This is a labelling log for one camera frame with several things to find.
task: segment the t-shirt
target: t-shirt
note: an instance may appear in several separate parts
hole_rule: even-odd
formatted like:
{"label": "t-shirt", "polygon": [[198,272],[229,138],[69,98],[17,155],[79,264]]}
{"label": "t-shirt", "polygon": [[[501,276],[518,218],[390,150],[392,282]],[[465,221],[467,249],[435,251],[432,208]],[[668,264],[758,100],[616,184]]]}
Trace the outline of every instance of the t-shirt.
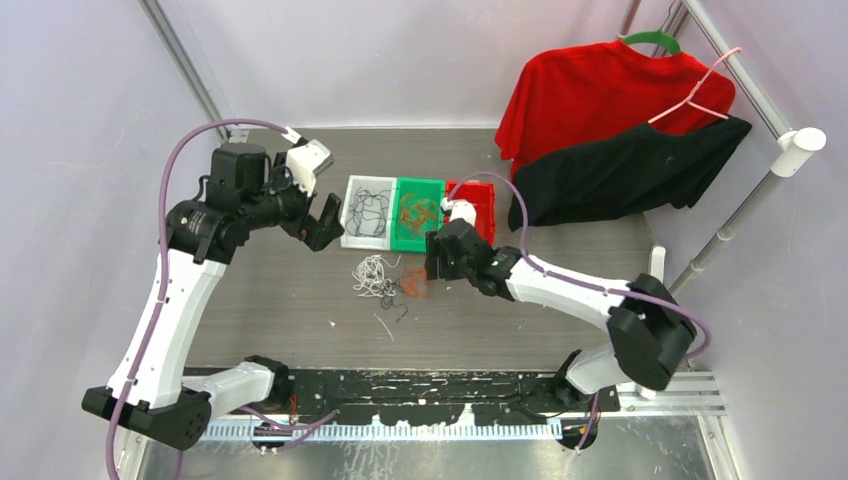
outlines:
{"label": "t-shirt", "polygon": [[[695,57],[648,57],[620,41],[544,52],[521,72],[495,143],[511,174],[543,155],[602,140],[645,123],[680,103],[707,72]],[[693,102],[727,112],[733,82],[713,72]],[[715,117],[685,105],[655,122],[660,132],[681,134]]]}
{"label": "t-shirt", "polygon": [[[615,137],[549,153],[515,174],[530,225],[612,220],[671,203],[692,207],[751,124],[718,120],[683,135],[644,123]],[[521,227],[513,197],[509,228]]]}

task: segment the red shirt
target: red shirt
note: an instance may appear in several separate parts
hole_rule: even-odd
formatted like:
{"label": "red shirt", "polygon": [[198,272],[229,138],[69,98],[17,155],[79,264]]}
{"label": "red shirt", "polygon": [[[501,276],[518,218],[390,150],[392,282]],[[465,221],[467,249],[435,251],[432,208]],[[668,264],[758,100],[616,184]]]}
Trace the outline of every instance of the red shirt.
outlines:
{"label": "red shirt", "polygon": [[[687,53],[653,58],[620,41],[541,53],[524,66],[495,133],[511,174],[545,154],[617,135],[680,103],[707,72]],[[713,72],[692,99],[724,113],[736,89]],[[689,105],[653,125],[682,134],[716,117]]]}

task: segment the green hanger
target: green hanger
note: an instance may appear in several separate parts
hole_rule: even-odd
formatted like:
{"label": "green hanger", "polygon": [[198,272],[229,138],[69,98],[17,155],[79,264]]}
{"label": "green hanger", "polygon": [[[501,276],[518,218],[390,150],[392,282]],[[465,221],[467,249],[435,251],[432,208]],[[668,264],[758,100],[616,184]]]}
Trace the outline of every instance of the green hanger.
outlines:
{"label": "green hanger", "polygon": [[677,55],[681,52],[680,44],[677,43],[677,39],[660,31],[634,33],[633,35],[624,37],[621,41],[624,42],[625,45],[653,43],[668,50],[668,53],[672,55]]}

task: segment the robotic arm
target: robotic arm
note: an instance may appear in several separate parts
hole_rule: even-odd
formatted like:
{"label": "robotic arm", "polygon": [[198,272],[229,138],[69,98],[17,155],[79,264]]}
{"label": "robotic arm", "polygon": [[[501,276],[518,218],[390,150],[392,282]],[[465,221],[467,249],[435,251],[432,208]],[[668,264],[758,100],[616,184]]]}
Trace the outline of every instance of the robotic arm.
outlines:
{"label": "robotic arm", "polygon": [[674,303],[659,280],[644,274],[634,282],[595,278],[530,256],[544,272],[604,290],[564,282],[539,271],[517,248],[493,248],[475,230],[476,215],[470,203],[443,202],[443,209],[451,209],[451,221],[427,236],[428,279],[464,278],[484,295],[551,307],[608,332],[609,342],[571,352],[554,377],[556,396],[566,406],[585,405],[598,390],[622,382],[665,389],[695,339],[694,325],[666,308],[607,293],[630,290]]}
{"label": "robotic arm", "polygon": [[[341,200],[330,194],[320,218],[309,214],[316,177],[333,163],[316,140],[295,135],[295,146],[270,156],[257,145],[228,143],[212,154],[206,198],[178,203],[167,215],[168,297],[142,359],[119,424],[179,450],[194,445],[209,421],[254,402],[285,405],[292,393],[288,367],[252,356],[235,368],[183,383],[183,368],[206,302],[250,232],[280,226],[310,250],[341,236]],[[86,391],[84,410],[109,419],[157,304],[156,280],[135,336],[105,386]]]}

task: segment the clothing rack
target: clothing rack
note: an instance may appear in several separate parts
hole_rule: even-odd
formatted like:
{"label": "clothing rack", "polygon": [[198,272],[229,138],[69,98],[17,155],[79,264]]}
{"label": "clothing rack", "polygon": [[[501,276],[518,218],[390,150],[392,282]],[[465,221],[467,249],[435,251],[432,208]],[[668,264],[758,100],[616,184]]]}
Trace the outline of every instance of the clothing rack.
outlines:
{"label": "clothing rack", "polygon": [[[636,16],[641,3],[642,0],[630,0],[621,22],[618,38],[623,38],[630,32],[633,18]],[[723,55],[731,49],[730,44],[724,39],[721,31],[704,9],[701,0],[674,0],[669,12],[668,18],[661,27],[663,32],[676,37],[683,31],[686,22],[691,19],[698,25],[716,54]],[[665,51],[660,47],[654,50],[654,56],[664,54]],[[730,76],[736,81],[739,89],[742,90],[769,131],[774,135],[783,153],[777,157],[768,173],[672,283],[669,291],[675,296],[686,284],[700,275],[719,252],[733,240],[742,224],[766,201],[771,192],[791,178],[813,153],[824,148],[826,141],[824,132],[817,128],[792,130],[780,110],[777,109],[766,92],[760,88],[754,77],[745,68],[739,55],[728,58],[726,64]],[[655,250],[660,252],[661,258],[664,258],[665,250],[662,247],[655,247]],[[659,273],[659,277],[662,279],[662,267],[657,265],[656,258],[652,258],[651,265],[651,273],[655,276],[657,276],[656,273]]]}

